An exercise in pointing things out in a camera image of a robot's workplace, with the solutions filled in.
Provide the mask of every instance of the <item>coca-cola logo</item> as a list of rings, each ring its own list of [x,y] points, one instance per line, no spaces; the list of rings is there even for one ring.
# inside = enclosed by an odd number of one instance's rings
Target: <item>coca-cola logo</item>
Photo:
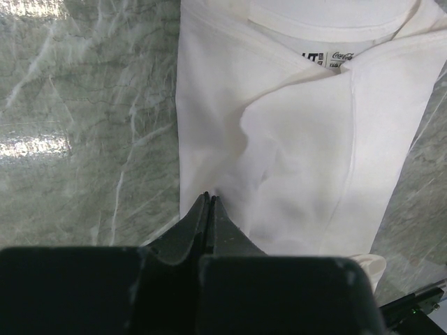
[[[336,52],[332,55],[333,59],[341,59],[344,61],[350,61],[354,57],[354,54],[348,53],[348,54],[340,54],[339,52]]]

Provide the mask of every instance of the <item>white t-shirt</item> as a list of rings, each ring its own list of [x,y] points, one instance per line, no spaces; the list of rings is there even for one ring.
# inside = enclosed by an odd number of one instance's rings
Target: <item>white t-shirt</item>
[[[436,78],[433,0],[182,0],[180,212],[271,254],[369,253]]]

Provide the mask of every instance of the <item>gray marble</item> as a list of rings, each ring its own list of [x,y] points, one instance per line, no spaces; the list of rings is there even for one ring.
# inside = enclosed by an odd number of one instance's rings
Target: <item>gray marble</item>
[[[0,2],[0,246],[139,245],[178,220],[178,33],[179,0]],[[381,303],[447,277],[446,70],[373,245]]]

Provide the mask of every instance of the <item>black plastic part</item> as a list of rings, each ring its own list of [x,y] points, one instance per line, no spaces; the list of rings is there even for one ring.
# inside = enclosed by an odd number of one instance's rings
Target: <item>black plastic part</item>
[[[414,311],[396,327],[395,331],[400,335],[445,335],[445,331],[422,311]]]
[[[205,256],[197,334],[383,334],[352,260]]]
[[[0,252],[0,334],[382,334],[352,260],[266,256],[219,198],[142,248]]]
[[[0,252],[0,334],[126,334],[139,248]]]
[[[443,295],[444,291],[441,288],[432,288],[421,295],[411,293],[383,305],[380,310],[386,327],[396,329],[403,320],[412,317],[414,311],[422,311],[426,315],[430,314],[433,312],[434,305],[441,300]]]

